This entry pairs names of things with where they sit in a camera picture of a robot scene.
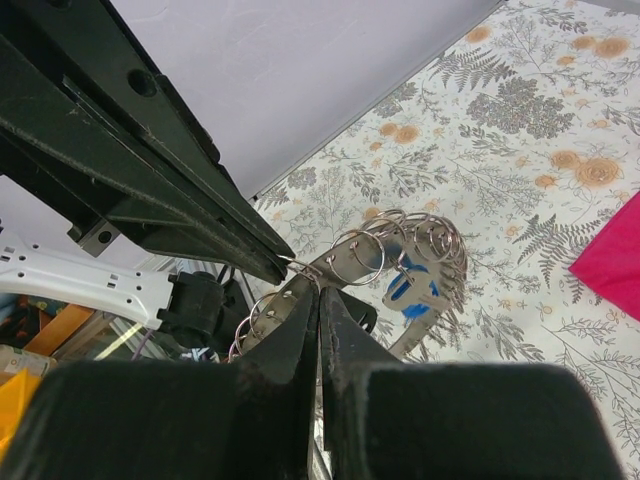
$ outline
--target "floral fabric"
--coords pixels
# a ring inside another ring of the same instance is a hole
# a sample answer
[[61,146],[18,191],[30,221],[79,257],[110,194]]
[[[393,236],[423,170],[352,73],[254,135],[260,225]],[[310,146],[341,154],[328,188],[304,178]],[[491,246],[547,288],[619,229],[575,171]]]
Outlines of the floral fabric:
[[[466,313],[406,360],[562,365],[630,478],[640,324],[567,267],[640,186],[639,32],[635,15],[512,0],[256,204],[307,261],[385,209],[451,219],[469,248]],[[404,329],[381,304],[392,278],[352,289],[378,308],[386,346]]]

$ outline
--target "yellow object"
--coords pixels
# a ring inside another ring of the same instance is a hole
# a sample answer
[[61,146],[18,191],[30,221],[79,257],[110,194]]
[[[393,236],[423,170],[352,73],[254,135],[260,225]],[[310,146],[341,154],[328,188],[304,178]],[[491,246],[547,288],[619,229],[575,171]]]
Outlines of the yellow object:
[[41,380],[25,368],[0,386],[0,460],[7,453],[9,442]]

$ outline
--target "screw hole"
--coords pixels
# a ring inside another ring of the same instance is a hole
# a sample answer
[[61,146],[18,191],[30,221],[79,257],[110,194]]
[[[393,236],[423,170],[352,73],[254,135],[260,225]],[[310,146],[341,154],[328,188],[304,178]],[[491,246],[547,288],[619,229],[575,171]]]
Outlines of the screw hole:
[[105,230],[104,232],[100,232],[100,235],[98,235],[98,241],[103,245],[106,243],[109,243],[112,238],[113,238],[113,235],[108,230]]
[[153,97],[158,91],[153,77],[142,70],[131,70],[127,80],[133,91],[143,97]]

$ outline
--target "white wall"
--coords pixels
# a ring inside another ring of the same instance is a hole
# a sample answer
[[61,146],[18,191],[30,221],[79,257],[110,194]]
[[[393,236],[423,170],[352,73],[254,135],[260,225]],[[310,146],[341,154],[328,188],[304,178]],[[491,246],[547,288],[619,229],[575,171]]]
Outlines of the white wall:
[[111,0],[251,196],[499,0]]
[[[0,225],[16,232],[27,242],[39,243],[61,252],[89,256],[67,235],[71,222],[4,175],[0,176],[0,220]],[[150,256],[120,235],[100,255],[100,260],[135,268]]]

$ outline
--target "white bracket with holes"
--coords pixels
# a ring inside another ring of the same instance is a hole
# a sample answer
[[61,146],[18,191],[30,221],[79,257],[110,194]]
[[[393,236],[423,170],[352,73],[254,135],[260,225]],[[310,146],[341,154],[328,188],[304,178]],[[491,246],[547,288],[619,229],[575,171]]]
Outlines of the white bracket with holes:
[[157,330],[173,284],[167,272],[114,267],[26,244],[0,227],[0,292],[36,295],[128,318]]

